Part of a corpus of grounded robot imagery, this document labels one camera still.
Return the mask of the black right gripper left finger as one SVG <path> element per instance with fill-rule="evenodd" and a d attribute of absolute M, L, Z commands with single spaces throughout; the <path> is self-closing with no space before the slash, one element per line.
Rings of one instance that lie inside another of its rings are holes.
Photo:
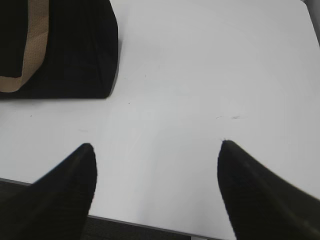
<path fill-rule="evenodd" d="M 89 143 L 0 204 L 2 240 L 79 240 L 95 195 L 97 162 Z"/>

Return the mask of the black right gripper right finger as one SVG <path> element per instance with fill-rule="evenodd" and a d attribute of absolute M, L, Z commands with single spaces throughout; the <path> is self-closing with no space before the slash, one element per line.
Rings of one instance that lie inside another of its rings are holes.
<path fill-rule="evenodd" d="M 217 159 L 220 193 L 238 240 L 318 240 L 320 201 L 259 163 L 231 140 Z"/>

